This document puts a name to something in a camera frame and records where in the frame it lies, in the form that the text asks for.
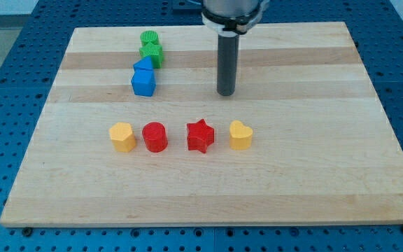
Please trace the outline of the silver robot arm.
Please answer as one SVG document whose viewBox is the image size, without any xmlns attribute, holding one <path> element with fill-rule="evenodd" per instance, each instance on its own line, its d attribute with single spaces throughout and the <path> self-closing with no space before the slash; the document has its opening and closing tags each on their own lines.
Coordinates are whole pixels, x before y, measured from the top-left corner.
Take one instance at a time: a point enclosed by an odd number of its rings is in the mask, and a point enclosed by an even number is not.
<svg viewBox="0 0 403 252">
<path fill-rule="evenodd" d="M 219 36 L 246 34 L 257 25 L 270 0 L 203 0 L 202 22 Z"/>
</svg>

